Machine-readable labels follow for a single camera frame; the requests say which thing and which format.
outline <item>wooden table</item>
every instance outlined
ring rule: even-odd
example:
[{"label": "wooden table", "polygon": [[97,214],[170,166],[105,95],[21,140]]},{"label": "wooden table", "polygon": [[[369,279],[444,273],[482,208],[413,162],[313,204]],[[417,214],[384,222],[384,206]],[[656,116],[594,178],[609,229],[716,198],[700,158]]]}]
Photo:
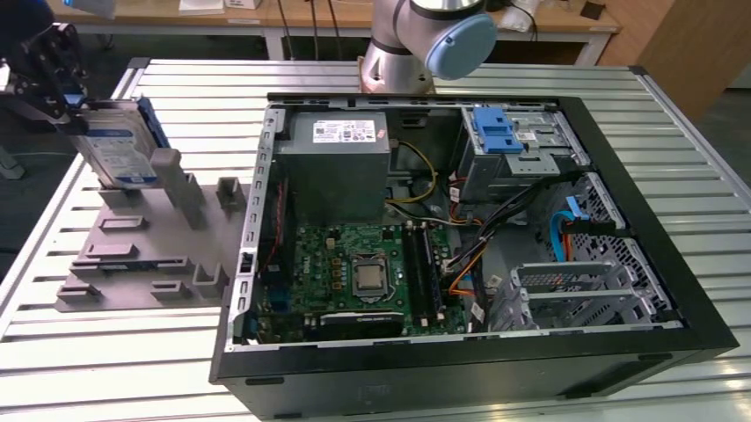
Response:
[{"label": "wooden table", "polygon": [[[278,0],[291,36],[311,36],[309,3],[303,0]],[[314,0],[317,11],[317,34],[333,36],[333,21],[326,0]],[[283,60],[281,39],[282,21],[277,0],[263,0],[255,10],[226,9],[219,15],[179,16],[179,0],[117,0],[114,20],[98,18],[62,5],[61,0],[47,0],[61,22],[75,24],[81,33],[147,33],[182,35],[261,35],[266,40],[267,58]],[[541,5],[534,20],[538,41],[576,42],[585,44],[576,64],[594,65],[609,36],[620,29],[606,12],[600,20],[582,18],[578,10],[582,0],[570,0],[566,10],[557,4]],[[370,3],[365,0],[333,0],[335,22],[343,37],[369,37]],[[492,17],[500,21],[501,12]],[[530,35],[513,31],[497,32],[497,40],[525,41]]]}]

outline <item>blue plastic clip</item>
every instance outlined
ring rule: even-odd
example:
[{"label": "blue plastic clip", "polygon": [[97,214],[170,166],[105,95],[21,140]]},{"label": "blue plastic clip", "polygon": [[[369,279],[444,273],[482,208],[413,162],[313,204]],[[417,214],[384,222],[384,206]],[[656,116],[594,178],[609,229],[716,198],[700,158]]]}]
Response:
[{"label": "blue plastic clip", "polygon": [[573,198],[572,196],[566,196],[565,202],[568,202],[568,208],[570,208],[570,213],[573,214],[573,217],[576,217],[580,220],[588,220],[589,215],[581,212],[581,209],[578,208],[578,203],[576,202],[576,198]]},{"label": "blue plastic clip", "polygon": [[513,136],[513,123],[497,107],[473,109],[473,125],[482,139],[485,154],[518,154],[524,146]]}]

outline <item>power supply label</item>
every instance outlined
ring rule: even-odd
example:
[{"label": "power supply label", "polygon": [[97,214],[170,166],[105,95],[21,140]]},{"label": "power supply label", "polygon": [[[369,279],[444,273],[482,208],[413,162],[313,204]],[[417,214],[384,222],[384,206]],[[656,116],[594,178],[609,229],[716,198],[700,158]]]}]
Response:
[{"label": "power supply label", "polygon": [[313,124],[313,143],[374,142],[373,120],[318,120]]}]

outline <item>yellow wire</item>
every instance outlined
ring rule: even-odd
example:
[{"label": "yellow wire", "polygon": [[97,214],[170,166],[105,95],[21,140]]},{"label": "yellow wire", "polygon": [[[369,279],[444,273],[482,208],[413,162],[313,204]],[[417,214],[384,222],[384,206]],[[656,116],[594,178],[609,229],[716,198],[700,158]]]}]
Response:
[{"label": "yellow wire", "polygon": [[430,160],[426,159],[426,156],[424,156],[422,152],[420,152],[416,146],[412,145],[409,142],[398,141],[398,143],[404,145],[408,149],[410,149],[414,152],[414,154],[422,159],[424,163],[426,164],[426,167],[430,169],[430,177],[433,181],[430,182],[430,188],[426,190],[425,193],[414,196],[413,198],[396,198],[392,200],[385,200],[385,202],[389,204],[408,204],[412,202],[417,202],[418,200],[422,200],[424,198],[430,196],[430,193],[433,193],[434,190],[434,185],[437,185],[437,177],[434,176],[434,168],[433,165],[430,164]]}]

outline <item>aluminum table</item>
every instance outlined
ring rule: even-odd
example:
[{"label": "aluminum table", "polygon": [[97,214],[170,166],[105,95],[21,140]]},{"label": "aluminum table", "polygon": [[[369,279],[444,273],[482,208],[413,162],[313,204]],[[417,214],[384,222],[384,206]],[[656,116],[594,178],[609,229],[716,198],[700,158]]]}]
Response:
[{"label": "aluminum table", "polygon": [[[751,418],[751,193],[648,76],[625,68],[486,65],[440,93],[581,97],[740,347],[609,396],[349,420]],[[251,179],[269,91],[357,90],[351,62],[134,60],[113,96],[150,97],[198,182]],[[0,286],[0,420],[246,421],[207,384],[218,308],[61,314],[63,282],[101,199],[75,157]]]}]

